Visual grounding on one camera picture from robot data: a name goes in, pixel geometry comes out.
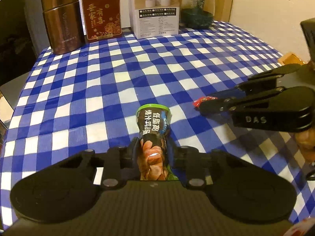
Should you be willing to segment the person's hand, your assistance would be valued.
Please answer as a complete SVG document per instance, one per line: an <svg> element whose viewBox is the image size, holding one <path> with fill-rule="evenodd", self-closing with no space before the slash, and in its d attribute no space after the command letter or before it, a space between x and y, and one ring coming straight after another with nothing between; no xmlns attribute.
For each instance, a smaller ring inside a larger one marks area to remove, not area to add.
<svg viewBox="0 0 315 236"><path fill-rule="evenodd" d="M308 163L313 163L315 161L315 130L314 127L308 129L304 132L299 132L295 134L295 140L298 144L299 150L305 161Z"/></svg>

